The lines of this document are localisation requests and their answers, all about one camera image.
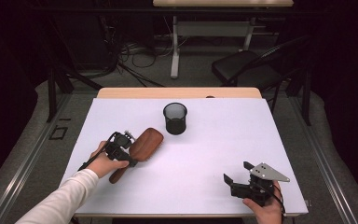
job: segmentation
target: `dark background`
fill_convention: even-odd
[[[31,20],[21,2],[0,0],[0,167],[32,116],[37,100],[34,88],[48,78],[51,62],[38,32],[47,37],[57,59],[68,66],[75,69],[115,66],[96,17],[61,17],[54,23],[39,17]],[[47,1],[30,2],[48,5]],[[50,1],[53,5],[60,2]],[[119,7],[152,7],[151,0],[110,3]],[[304,55],[313,64],[311,88],[324,99],[337,152],[358,182],[358,1],[296,0],[295,7],[330,11],[328,17],[319,19],[287,18],[278,42],[303,34],[312,36],[308,54]],[[125,20],[114,19],[121,21],[117,28],[125,38],[153,47],[153,34],[160,32],[156,24],[161,21],[157,18],[142,16],[141,19],[134,15]],[[35,22],[37,31],[31,25]],[[90,57],[93,53],[99,56]]]

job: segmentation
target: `human arm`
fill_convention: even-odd
[[[91,154],[96,155],[104,145]],[[111,161],[101,153],[86,169],[76,172],[46,199],[25,214],[17,223],[68,223],[74,212],[95,190],[99,178],[126,167],[127,161]]]
[[[278,181],[274,181],[273,184],[275,186],[274,195],[280,199],[282,195]],[[274,197],[270,197],[263,207],[248,198],[243,199],[242,202],[255,213],[258,224],[282,223],[282,205]]]

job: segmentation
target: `gray floor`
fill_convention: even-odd
[[[251,49],[261,52],[273,39],[254,36]],[[157,57],[154,64],[142,69],[132,64],[132,56],[124,64],[167,87],[217,87],[219,81],[211,73],[211,62],[235,52],[242,43],[227,38],[221,44],[220,39],[207,40],[188,39],[181,47],[178,79],[170,78],[171,55]],[[138,65],[153,61],[144,54],[133,59]],[[106,87],[142,87],[127,72],[119,71],[93,80]],[[46,124],[47,83],[36,88],[39,98],[33,117],[0,170],[0,223],[14,223],[58,187],[96,95],[96,91],[79,81],[73,83],[76,87],[73,94],[59,94],[59,114],[50,124]],[[269,95],[270,92],[264,93],[265,97]],[[358,223],[358,186],[331,142],[323,101],[312,94],[309,127],[299,116],[298,99],[287,98],[282,92],[274,119],[303,195],[311,204],[310,212],[297,217],[296,223]],[[56,125],[67,127],[67,134],[62,140],[49,140]],[[246,218],[245,222],[255,220]],[[110,223],[110,219],[94,218],[92,223]]]

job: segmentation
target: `white table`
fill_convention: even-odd
[[[291,7],[293,0],[153,0],[155,7]],[[178,36],[244,36],[249,48],[255,18],[249,21],[178,21],[173,16],[173,56],[171,78],[179,75]]]
[[[210,95],[208,88],[199,89],[201,95]],[[216,89],[209,92],[214,95]],[[139,98],[142,90],[147,90],[148,99],[134,99]],[[175,95],[183,88],[161,90]],[[264,99],[257,96],[170,99],[167,94],[156,97],[165,99],[151,99],[150,92],[157,93],[158,88],[137,89],[133,97],[126,99],[106,99],[100,95],[94,99],[62,180],[75,173],[99,142],[113,132],[129,130],[136,137],[153,127],[165,138],[149,161],[127,170],[115,185],[110,184],[109,175],[101,179],[95,193],[76,211],[76,217],[251,216],[252,211],[241,199],[230,195],[223,180],[223,174],[227,174],[235,182],[246,184],[249,172],[242,167],[244,161],[253,165],[266,162],[288,176],[291,181],[281,183],[288,216],[308,213]],[[187,129],[181,135],[171,135],[165,130],[162,109],[171,102],[180,102],[188,109]]]

